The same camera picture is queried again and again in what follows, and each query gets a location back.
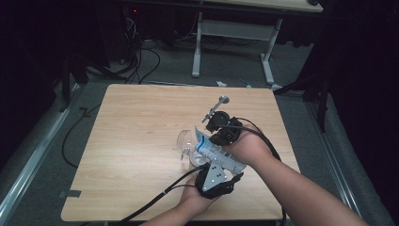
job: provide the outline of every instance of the table top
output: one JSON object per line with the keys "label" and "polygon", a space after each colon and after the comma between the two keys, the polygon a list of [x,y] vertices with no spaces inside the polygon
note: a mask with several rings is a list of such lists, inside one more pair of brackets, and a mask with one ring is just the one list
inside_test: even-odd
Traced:
{"label": "table top", "polygon": [[[218,110],[253,121],[273,143],[282,161],[299,171],[270,89],[111,85],[93,125],[61,213],[66,221],[119,220],[152,200],[189,171],[176,140],[182,130],[203,129],[201,120],[227,95]],[[175,206],[182,188],[135,220],[147,220]],[[232,194],[221,197],[197,220],[278,219],[281,207],[250,167]]]}
{"label": "table top", "polygon": [[312,6],[307,0],[204,0],[222,4],[243,5],[247,7],[275,8],[303,12],[322,12],[320,4]]}

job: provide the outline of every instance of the gray carpet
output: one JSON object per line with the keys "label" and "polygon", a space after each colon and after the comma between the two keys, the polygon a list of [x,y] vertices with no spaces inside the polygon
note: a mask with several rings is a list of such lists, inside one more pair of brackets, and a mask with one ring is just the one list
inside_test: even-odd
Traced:
{"label": "gray carpet", "polygon": [[[147,47],[154,45],[155,42],[145,44]],[[252,87],[269,88],[265,82],[260,62],[260,53],[263,51],[264,46],[264,42],[256,42],[245,46],[231,43],[225,43],[222,46],[220,46],[220,43],[204,44],[206,49],[202,52],[201,76],[200,78],[192,78],[194,47],[190,45],[190,42],[184,42],[182,45],[176,45],[173,48],[158,44],[152,50],[160,55],[161,63],[153,73],[146,77],[144,83],[157,81],[216,86],[216,81],[222,81],[229,87],[244,87],[246,84],[241,81],[241,79],[244,79]],[[276,83],[287,85],[294,82],[310,50],[311,47],[294,48],[289,43],[277,45],[272,53],[273,59],[270,62]],[[157,63],[157,56],[150,51],[143,50],[142,58],[142,65],[138,72],[139,76],[149,72]],[[118,67],[120,66],[117,64],[113,65],[113,69]],[[59,198],[59,193],[70,188],[75,174],[75,169],[67,165],[62,158],[62,143],[69,129],[82,116],[84,110],[80,108],[91,109],[99,104],[104,97],[106,87],[111,83],[115,83],[115,81],[106,77],[93,76],[90,78],[90,82],[84,88],[83,93],[76,103],[71,106],[70,115],[56,134],[44,162],[32,184],[26,190],[9,221],[9,225],[80,225],[79,222],[64,222],[60,218],[64,200]],[[60,101],[58,98],[52,109],[38,123],[37,128],[32,132],[33,134],[29,135],[1,172],[0,198],[2,200],[32,150],[34,150],[35,144],[38,143],[38,140],[50,126],[49,123],[57,114],[56,110],[60,106]],[[318,137],[317,129],[312,124],[311,116],[304,103],[302,103],[302,99],[297,93],[290,92],[277,96],[277,101],[302,173],[340,198],[339,190],[327,163],[323,144]],[[379,202],[373,185],[371,185],[356,155],[353,153],[331,100],[329,100],[328,108],[326,118],[327,135],[335,154],[337,154],[343,173],[353,190],[363,217],[371,225],[393,225],[384,206]],[[82,152],[85,149],[91,127],[96,118],[96,112],[94,111],[89,118],[82,120],[72,130],[66,142],[66,155],[74,164],[79,163]]]}

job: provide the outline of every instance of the right hand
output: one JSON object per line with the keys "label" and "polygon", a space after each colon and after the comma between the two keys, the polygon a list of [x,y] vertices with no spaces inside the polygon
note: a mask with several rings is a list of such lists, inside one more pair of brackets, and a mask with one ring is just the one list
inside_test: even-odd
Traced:
{"label": "right hand", "polygon": [[[245,127],[258,131],[253,125],[245,125]],[[240,137],[233,144],[224,146],[223,150],[231,153],[241,163],[251,167],[257,160],[264,161],[265,158],[273,156],[269,147],[260,137],[246,130],[241,130]]]}

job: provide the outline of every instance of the table leg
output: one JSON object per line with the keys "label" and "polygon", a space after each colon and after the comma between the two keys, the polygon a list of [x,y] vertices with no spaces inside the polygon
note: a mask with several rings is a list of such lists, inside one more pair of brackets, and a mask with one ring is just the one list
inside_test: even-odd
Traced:
{"label": "table leg", "polygon": [[202,35],[202,12],[199,12],[199,21],[197,27],[197,45],[196,52],[194,53],[194,62],[193,62],[193,77],[200,76],[200,39]]}
{"label": "table leg", "polygon": [[270,85],[274,84],[273,74],[270,70],[269,58],[273,50],[273,46],[276,42],[277,36],[279,34],[279,29],[281,28],[282,19],[277,20],[276,25],[272,31],[270,41],[264,51],[264,54],[261,54],[264,76],[266,77],[266,82]]}

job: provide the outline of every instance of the device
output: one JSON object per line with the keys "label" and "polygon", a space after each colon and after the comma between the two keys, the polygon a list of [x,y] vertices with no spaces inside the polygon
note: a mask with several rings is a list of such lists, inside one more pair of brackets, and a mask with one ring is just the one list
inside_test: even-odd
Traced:
{"label": "device", "polygon": [[[240,128],[243,126],[235,117],[230,118],[226,112],[216,111],[220,105],[227,104],[229,101],[229,97],[221,96],[219,102],[202,120],[202,122],[209,120],[205,128],[211,133],[216,131],[215,134],[209,137],[196,128],[198,144],[195,149],[209,160],[210,165],[199,172],[195,185],[199,193],[208,199],[232,193],[234,184],[241,180],[244,175],[243,170],[247,166],[222,148],[239,138]],[[230,171],[233,175],[227,182],[228,176],[224,170]]]}

